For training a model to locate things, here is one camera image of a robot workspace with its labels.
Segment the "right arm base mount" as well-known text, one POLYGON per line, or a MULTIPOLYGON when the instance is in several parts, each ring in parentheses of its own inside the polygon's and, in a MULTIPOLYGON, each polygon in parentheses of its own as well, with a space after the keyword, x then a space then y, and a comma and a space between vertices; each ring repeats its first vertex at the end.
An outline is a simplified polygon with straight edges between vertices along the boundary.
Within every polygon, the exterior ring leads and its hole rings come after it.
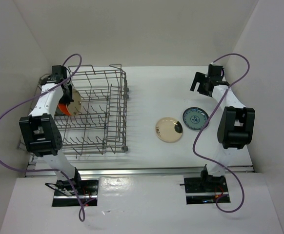
POLYGON ((202 181, 199 177, 185 177, 179 184, 184 188, 187 205, 230 203, 226 180, 223 176, 215 181, 202 181))

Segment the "orange plastic plate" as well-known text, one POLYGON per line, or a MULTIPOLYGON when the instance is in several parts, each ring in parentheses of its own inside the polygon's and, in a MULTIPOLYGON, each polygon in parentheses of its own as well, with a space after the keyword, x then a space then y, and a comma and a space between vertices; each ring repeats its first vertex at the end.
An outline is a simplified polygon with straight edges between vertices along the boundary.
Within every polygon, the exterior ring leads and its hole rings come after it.
POLYGON ((59 109, 64 115, 70 116, 70 113, 69 113, 69 111, 68 111, 68 109, 67 109, 67 105, 62 104, 62 103, 59 103, 59 104, 58 104, 58 109, 59 109))

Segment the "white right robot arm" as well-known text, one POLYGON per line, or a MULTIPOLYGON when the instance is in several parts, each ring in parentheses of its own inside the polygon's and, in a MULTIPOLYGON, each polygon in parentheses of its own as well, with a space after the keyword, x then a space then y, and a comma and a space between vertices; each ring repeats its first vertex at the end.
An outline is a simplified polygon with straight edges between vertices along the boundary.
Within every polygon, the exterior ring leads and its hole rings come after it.
POLYGON ((222 110, 222 117, 217 130, 219 147, 214 161, 207 163, 201 171, 198 183, 199 192, 217 192, 224 188, 224 167, 229 166, 233 156, 252 141, 255 110, 246 107, 234 95, 229 83, 224 79, 224 68, 210 64, 206 74, 197 72, 190 90, 214 98, 222 110))

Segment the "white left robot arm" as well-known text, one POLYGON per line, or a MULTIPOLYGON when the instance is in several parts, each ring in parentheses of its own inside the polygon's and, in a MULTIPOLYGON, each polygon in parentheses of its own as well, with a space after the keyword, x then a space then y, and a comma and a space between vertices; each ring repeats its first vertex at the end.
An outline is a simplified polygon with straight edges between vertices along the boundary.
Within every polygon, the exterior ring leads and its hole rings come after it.
POLYGON ((42 158, 55 170, 57 185, 72 195, 82 191, 83 183, 78 170, 62 151, 63 139, 55 123, 57 110, 66 116, 76 116, 81 110, 81 96, 71 79, 67 82, 67 68, 52 67, 52 74, 41 80, 41 94, 34 109, 21 117, 19 126, 28 152, 42 158))

